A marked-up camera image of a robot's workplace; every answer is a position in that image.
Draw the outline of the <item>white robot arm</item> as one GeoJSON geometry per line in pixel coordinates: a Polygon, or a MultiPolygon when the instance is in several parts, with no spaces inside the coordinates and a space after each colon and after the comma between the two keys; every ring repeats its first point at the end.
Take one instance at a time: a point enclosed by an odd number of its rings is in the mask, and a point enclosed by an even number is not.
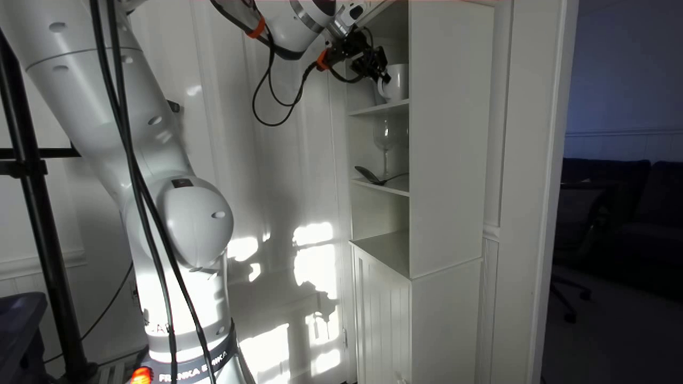
{"type": "Polygon", "coordinates": [[[154,384],[254,384],[223,258],[235,217],[177,138],[127,15],[146,0],[0,0],[16,63],[116,203],[140,293],[154,384]]]}

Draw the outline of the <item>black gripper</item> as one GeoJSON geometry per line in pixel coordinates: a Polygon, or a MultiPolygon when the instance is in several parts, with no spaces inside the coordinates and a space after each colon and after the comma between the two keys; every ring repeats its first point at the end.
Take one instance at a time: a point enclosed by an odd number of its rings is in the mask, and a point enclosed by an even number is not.
{"type": "Polygon", "coordinates": [[[385,77],[385,54],[373,44],[367,28],[352,28],[348,35],[335,40],[321,54],[325,67],[332,67],[338,61],[350,61],[357,74],[370,74],[370,78],[385,77]]]}

